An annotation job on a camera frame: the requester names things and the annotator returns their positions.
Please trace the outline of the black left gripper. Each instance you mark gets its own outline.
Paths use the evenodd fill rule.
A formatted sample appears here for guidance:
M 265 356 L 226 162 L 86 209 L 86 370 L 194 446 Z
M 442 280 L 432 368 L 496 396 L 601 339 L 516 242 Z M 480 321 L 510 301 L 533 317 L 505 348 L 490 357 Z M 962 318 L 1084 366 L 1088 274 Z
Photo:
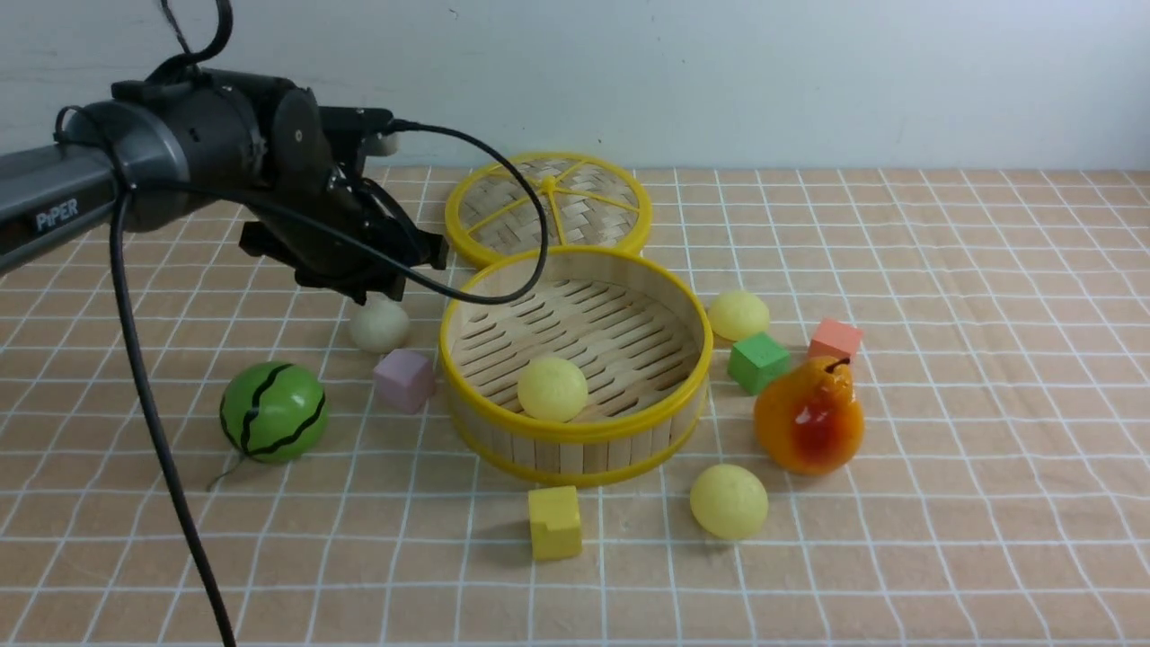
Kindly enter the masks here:
M 402 299 L 420 265 L 443 270 L 448 244 L 427 232 L 363 174 L 394 133 L 386 108 L 279 108 L 268 130 L 267 188 L 247 193 L 256 218 L 241 251 L 290 267 L 305 288 L 363 305 L 371 292 Z

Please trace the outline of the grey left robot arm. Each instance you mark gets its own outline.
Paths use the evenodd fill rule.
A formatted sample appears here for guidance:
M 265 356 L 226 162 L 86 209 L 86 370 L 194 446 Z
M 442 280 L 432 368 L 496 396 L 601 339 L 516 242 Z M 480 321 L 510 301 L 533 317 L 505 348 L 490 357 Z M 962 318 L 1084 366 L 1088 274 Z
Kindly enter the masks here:
M 57 116 L 52 144 L 3 155 L 3 274 L 118 208 L 126 232 L 151 233 L 227 200 L 255 215 L 241 251 L 288 265 L 301 287 L 402 299 L 417 267 L 447 265 L 448 245 L 363 176 L 392 124 L 385 108 L 322 107 L 274 76 L 115 83 L 110 100 Z

